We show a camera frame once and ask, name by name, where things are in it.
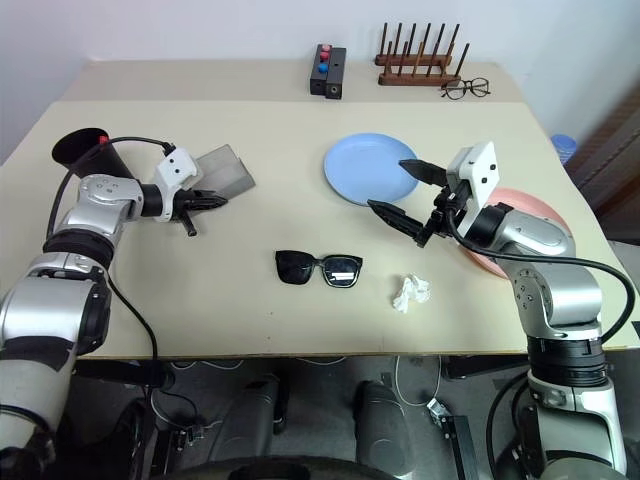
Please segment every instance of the white table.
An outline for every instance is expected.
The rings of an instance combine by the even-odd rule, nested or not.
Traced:
[[[497,67],[465,67],[491,80],[494,93],[486,101],[468,95],[468,101],[452,102],[428,88],[378,87],[377,69],[357,64],[345,75],[345,99],[328,101],[305,93],[308,65],[280,64],[278,71],[301,75],[285,76],[289,96],[269,81],[261,83],[258,72],[251,85],[261,95],[246,91],[251,86],[246,82],[236,82],[236,89],[220,80],[233,77],[234,68],[249,72],[246,62],[114,62],[82,73],[0,168],[2,293],[40,252],[50,203],[64,174],[50,158],[52,146],[88,126],[111,136],[173,141],[195,157],[229,143],[257,184],[223,208],[197,216],[200,233],[194,238],[187,238],[180,224],[142,220],[126,227],[113,278],[153,326],[163,357],[526,350],[506,280],[478,267],[451,240],[434,237],[425,249],[417,248],[369,209],[333,192],[323,177],[323,156],[340,138],[357,132],[392,135],[442,166],[459,148],[493,140],[501,186],[553,206],[570,226],[579,256],[622,268],[528,106]],[[276,69],[269,65],[265,68]],[[153,79],[160,84],[149,83]],[[243,89],[248,100],[242,99]],[[150,180],[161,158],[157,149],[138,144],[117,149],[134,175]],[[61,211],[72,204],[75,185]],[[426,220],[437,193],[420,185],[399,206]],[[363,271],[351,289],[328,287],[319,272],[305,286],[287,285],[275,270],[274,251],[280,249],[317,257],[358,255]],[[431,281],[433,296],[403,315],[392,309],[391,298],[407,273]],[[604,293],[606,329],[622,309],[624,291],[606,274],[594,275]],[[640,320],[638,311],[632,320]],[[607,344],[609,349],[638,346],[630,324]],[[92,356],[149,354],[144,330],[114,298],[107,341]]]

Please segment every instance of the crumpled white tissue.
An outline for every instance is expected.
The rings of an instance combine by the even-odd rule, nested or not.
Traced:
[[[409,300],[424,303],[430,298],[431,285],[429,282],[411,274],[404,277],[402,289],[398,292],[396,298],[393,299],[393,308],[399,312],[407,313],[409,310]]]

